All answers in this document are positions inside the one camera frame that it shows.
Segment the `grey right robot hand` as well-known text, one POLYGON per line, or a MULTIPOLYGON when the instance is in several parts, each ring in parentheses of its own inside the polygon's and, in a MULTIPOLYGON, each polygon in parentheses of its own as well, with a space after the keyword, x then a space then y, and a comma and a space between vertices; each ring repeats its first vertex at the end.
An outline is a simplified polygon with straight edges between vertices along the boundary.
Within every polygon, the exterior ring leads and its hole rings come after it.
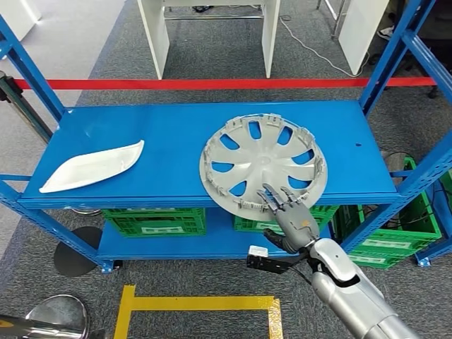
POLYGON ((268 241, 287 253, 296 254, 320 237, 318 224, 309 208, 287 187, 281 186, 281 191, 286 197, 282 198, 269 184, 263 184, 262 189, 257 191, 283 231, 283 234, 278 234, 266 228, 263 235, 268 241))

